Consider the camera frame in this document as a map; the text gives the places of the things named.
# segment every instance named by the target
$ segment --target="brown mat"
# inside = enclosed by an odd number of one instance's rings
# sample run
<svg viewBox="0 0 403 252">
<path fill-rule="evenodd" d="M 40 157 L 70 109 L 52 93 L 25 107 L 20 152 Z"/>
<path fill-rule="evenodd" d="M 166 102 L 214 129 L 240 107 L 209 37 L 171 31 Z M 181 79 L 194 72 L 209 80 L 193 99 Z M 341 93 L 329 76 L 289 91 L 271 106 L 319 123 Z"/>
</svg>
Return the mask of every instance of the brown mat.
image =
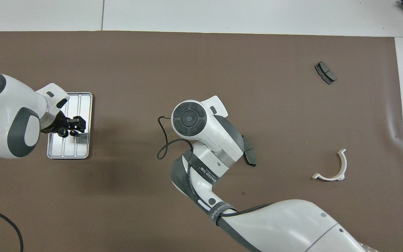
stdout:
<svg viewBox="0 0 403 252">
<path fill-rule="evenodd" d="M 327 85 L 314 66 L 326 62 Z M 214 191 L 237 209 L 312 201 L 358 241 L 403 251 L 403 126 L 393 38 L 158 32 L 0 32 L 0 73 L 37 90 L 94 95 L 91 155 L 0 160 L 0 212 L 27 252 L 245 251 L 173 187 L 186 148 L 157 123 L 185 99 L 218 95 L 254 145 Z M 176 137 L 169 121 L 170 139 Z M 346 148 L 343 181 L 336 154 Z M 18 240 L 0 219 L 0 251 Z"/>
</svg>

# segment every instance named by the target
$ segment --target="metal tray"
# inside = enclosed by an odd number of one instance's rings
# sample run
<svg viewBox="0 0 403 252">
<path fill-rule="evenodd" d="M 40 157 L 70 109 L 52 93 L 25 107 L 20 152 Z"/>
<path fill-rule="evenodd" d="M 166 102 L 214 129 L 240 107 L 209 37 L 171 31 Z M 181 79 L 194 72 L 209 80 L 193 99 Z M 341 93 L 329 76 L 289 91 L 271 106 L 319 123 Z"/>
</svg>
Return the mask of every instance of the metal tray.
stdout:
<svg viewBox="0 0 403 252">
<path fill-rule="evenodd" d="M 81 116 L 86 121 L 86 130 L 77 137 L 69 135 L 66 138 L 50 133 L 46 155 L 51 159 L 84 159 L 89 154 L 93 95 L 89 92 L 69 92 L 68 94 L 69 101 L 61 111 L 69 118 Z"/>
</svg>

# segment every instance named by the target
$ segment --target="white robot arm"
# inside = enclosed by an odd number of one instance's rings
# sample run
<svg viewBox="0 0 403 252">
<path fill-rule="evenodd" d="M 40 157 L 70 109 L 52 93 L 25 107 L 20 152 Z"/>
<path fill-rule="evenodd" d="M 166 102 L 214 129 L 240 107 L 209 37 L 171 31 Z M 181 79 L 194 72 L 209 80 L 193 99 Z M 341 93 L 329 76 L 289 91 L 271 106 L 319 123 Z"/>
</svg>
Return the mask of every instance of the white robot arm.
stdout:
<svg viewBox="0 0 403 252">
<path fill-rule="evenodd" d="M 336 220 L 315 204 L 299 199 L 237 211 L 212 192 L 243 155 L 243 138 L 225 118 L 217 96 L 186 100 L 172 112 L 174 131 L 197 140 L 175 160 L 171 180 L 233 239 L 253 252 L 366 252 Z"/>
<path fill-rule="evenodd" d="M 21 81 L 0 75 L 0 158 L 28 155 L 40 132 L 59 132 L 64 137 L 67 129 L 83 132 L 83 119 L 69 119 L 61 112 L 68 100 L 68 94 L 54 83 L 33 91 Z"/>
</svg>

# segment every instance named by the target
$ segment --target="white floor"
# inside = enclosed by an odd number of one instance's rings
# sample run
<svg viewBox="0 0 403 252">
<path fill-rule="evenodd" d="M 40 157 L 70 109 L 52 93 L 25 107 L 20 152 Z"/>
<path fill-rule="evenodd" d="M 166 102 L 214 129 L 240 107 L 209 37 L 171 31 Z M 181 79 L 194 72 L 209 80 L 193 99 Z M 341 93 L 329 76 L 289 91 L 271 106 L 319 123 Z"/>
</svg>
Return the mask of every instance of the white floor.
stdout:
<svg viewBox="0 0 403 252">
<path fill-rule="evenodd" d="M 397 0 L 0 0 L 0 30 L 146 30 L 396 37 Z"/>
</svg>

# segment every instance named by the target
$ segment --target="semicircular white bracket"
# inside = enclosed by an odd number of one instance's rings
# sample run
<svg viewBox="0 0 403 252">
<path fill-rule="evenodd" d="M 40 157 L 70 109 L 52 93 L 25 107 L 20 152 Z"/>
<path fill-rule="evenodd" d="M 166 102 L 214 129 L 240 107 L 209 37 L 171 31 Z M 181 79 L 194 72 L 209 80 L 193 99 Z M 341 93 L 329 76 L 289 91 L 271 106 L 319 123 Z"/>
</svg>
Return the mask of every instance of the semicircular white bracket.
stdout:
<svg viewBox="0 0 403 252">
<path fill-rule="evenodd" d="M 344 173 L 346 172 L 346 167 L 347 167 L 347 160 L 346 160 L 346 156 L 344 156 L 344 152 L 346 151 L 346 149 L 341 149 L 338 152 L 338 155 L 340 156 L 340 159 L 342 161 L 342 167 L 340 169 L 340 172 L 335 175 L 334 177 L 323 177 L 322 175 L 320 175 L 319 173 L 315 173 L 312 178 L 314 179 L 323 179 L 323 180 L 327 180 L 327 181 L 333 181 L 333 180 L 343 180 L 344 179 Z"/>
</svg>

